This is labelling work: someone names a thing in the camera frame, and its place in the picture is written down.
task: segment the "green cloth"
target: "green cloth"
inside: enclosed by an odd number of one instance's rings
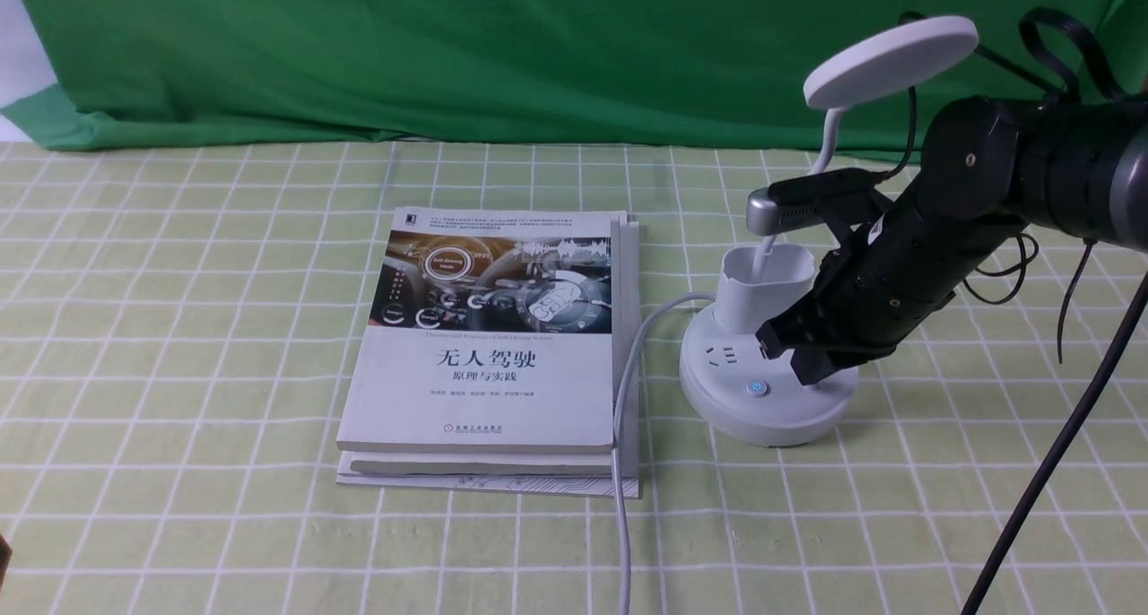
[[[49,149],[406,134],[816,148],[805,76],[902,10],[968,15],[985,44],[1044,72],[1016,22],[1056,7],[1097,31],[1125,87],[1148,72],[1148,0],[24,2],[60,88],[2,112]],[[923,124],[972,93],[1037,95],[970,59],[921,89]],[[906,101],[851,112],[844,148],[902,148]]]

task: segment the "book title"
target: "book title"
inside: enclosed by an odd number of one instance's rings
[[[455,371],[452,380],[460,382],[518,382],[518,371],[535,368],[537,355],[533,350],[505,351],[492,349],[480,353],[472,349],[468,353],[460,349],[443,349],[439,352],[439,364]]]

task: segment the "stack of books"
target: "stack of books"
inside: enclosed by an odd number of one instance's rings
[[[610,496],[641,324],[623,211],[395,211],[336,443],[338,483]],[[623,493],[638,483],[637,383]]]

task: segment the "table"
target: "table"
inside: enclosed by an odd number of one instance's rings
[[[613,613],[607,500],[335,485],[387,211],[628,208],[649,312],[712,291],[722,252],[755,240],[746,194],[808,165],[639,146],[0,145],[0,532],[15,550],[0,612]],[[962,291],[861,369],[847,419],[808,446],[715,434],[676,380],[688,313],[657,326],[633,613],[955,613],[1148,264],[1097,249],[1057,365],[1080,246],[1035,235],[1014,303]],[[784,239],[832,243],[824,227]],[[1148,601],[1142,332],[1117,377],[985,613]]]

